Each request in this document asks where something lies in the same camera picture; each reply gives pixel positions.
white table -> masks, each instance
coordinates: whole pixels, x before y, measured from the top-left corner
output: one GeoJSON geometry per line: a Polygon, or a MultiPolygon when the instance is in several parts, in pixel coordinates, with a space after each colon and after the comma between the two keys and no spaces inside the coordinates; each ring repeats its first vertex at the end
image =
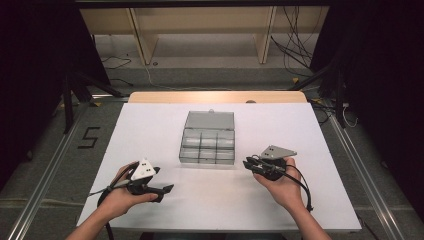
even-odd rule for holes
{"type": "MultiPolygon", "coordinates": [[[[175,187],[161,203],[134,206],[111,221],[112,227],[156,232],[298,230],[243,166],[246,156],[260,154],[268,145],[297,151],[296,164],[312,195],[312,214],[325,230],[361,229],[308,103],[126,103],[91,192],[106,187],[121,166],[147,157],[161,168],[149,186],[175,187]],[[178,154],[188,112],[209,109],[234,112],[235,164],[181,164],[178,154]]],[[[88,197],[77,225],[94,211],[98,197],[88,197]]]]}

metal rail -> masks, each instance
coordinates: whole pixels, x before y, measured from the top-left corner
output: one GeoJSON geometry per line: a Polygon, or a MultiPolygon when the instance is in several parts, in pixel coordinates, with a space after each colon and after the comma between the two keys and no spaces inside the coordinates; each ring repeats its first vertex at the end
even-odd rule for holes
{"type": "Polygon", "coordinates": [[[62,137],[62,140],[60,141],[59,146],[56,149],[56,152],[54,153],[52,159],[50,160],[49,165],[44,171],[43,176],[40,179],[40,182],[38,183],[31,197],[29,198],[25,208],[22,210],[15,224],[13,225],[13,228],[11,232],[9,233],[9,236],[7,239],[17,240],[17,239],[23,239],[25,237],[25,234],[27,233],[32,223],[32,220],[34,219],[35,214],[37,213],[37,210],[40,207],[40,203],[43,200],[44,196],[46,195],[47,190],[50,187],[50,183],[52,182],[54,176],[56,175],[56,172],[60,166],[60,163],[62,162],[62,159],[69,148],[70,142],[75,134],[75,130],[78,128],[78,123],[80,122],[82,115],[88,109],[88,106],[89,106],[89,103],[81,103],[79,105],[78,112],[75,116],[75,123],[72,125],[68,133],[62,137]]]}
{"type": "Polygon", "coordinates": [[[334,116],[330,116],[330,121],[349,157],[349,160],[352,163],[356,174],[359,177],[359,180],[362,183],[362,186],[364,187],[368,199],[370,200],[384,230],[386,231],[388,238],[390,240],[405,239],[394,215],[392,214],[391,210],[387,206],[386,201],[374,183],[374,180],[372,179],[371,174],[368,172],[367,167],[363,163],[362,158],[356,151],[356,148],[346,129],[341,128],[334,116]]]}

finger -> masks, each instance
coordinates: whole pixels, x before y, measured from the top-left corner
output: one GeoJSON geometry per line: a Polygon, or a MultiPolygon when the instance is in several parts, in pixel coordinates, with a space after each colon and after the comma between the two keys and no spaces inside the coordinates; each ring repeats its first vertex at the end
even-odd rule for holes
{"type": "Polygon", "coordinates": [[[266,179],[264,176],[257,173],[254,173],[253,177],[256,179],[256,181],[258,181],[262,186],[266,188],[268,188],[268,186],[272,183],[271,181],[266,179]]]}
{"type": "MultiPolygon", "coordinates": [[[[129,167],[130,165],[132,165],[132,164],[134,164],[134,163],[136,163],[137,161],[134,161],[134,162],[132,162],[132,163],[129,163],[129,164],[127,164],[127,165],[125,165],[125,166],[122,166],[121,168],[119,168],[119,170],[118,170],[118,172],[116,173],[116,175],[115,175],[115,179],[122,173],[122,171],[124,171],[127,167],[129,167]]],[[[128,176],[128,171],[127,172],[125,172],[123,175],[122,175],[122,177],[119,179],[119,180],[124,180],[124,179],[126,179],[127,178],[127,176],[128,176]]]]}
{"type": "Polygon", "coordinates": [[[158,195],[156,193],[146,193],[143,195],[134,196],[133,203],[138,204],[138,203],[150,202],[155,200],[156,198],[158,198],[158,195]]]}
{"type": "Polygon", "coordinates": [[[284,160],[286,160],[286,164],[287,165],[292,165],[292,166],[296,167],[296,163],[294,161],[294,158],[292,158],[292,157],[285,157],[284,160]]]}

wrist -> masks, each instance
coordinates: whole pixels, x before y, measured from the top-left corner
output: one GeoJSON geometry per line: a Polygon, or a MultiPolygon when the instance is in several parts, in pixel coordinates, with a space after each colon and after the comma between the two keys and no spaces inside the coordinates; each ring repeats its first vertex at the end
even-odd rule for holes
{"type": "Polygon", "coordinates": [[[284,206],[284,208],[291,215],[306,210],[305,206],[303,205],[303,202],[293,202],[293,203],[287,204],[286,206],[284,206]]]}
{"type": "Polygon", "coordinates": [[[110,209],[100,205],[92,214],[99,223],[106,224],[110,220],[114,219],[113,213],[110,209]]]}

clear plastic container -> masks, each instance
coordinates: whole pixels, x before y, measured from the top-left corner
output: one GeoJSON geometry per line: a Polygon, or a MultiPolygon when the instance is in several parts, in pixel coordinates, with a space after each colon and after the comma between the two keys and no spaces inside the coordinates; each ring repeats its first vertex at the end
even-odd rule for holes
{"type": "Polygon", "coordinates": [[[234,164],[233,112],[190,111],[181,140],[182,163],[234,164]]]}

